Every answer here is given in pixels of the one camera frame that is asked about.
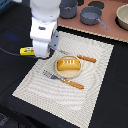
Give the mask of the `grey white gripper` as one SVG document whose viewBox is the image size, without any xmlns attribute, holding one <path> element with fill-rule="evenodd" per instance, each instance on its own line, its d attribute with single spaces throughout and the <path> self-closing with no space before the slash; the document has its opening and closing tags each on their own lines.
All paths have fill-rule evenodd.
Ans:
<svg viewBox="0 0 128 128">
<path fill-rule="evenodd" d="M 48 45 L 55 37 L 56 29 L 50 25 L 37 25 L 31 27 L 30 37 L 36 57 L 48 56 Z"/>
</svg>

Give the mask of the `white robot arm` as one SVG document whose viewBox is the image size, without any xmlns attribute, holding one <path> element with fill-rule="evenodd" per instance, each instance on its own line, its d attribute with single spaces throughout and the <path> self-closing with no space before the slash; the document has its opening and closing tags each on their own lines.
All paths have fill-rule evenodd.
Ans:
<svg viewBox="0 0 128 128">
<path fill-rule="evenodd" d="M 30 0 L 32 25 L 30 37 L 36 57 L 46 58 L 52 34 L 57 29 L 61 0 Z"/>
</svg>

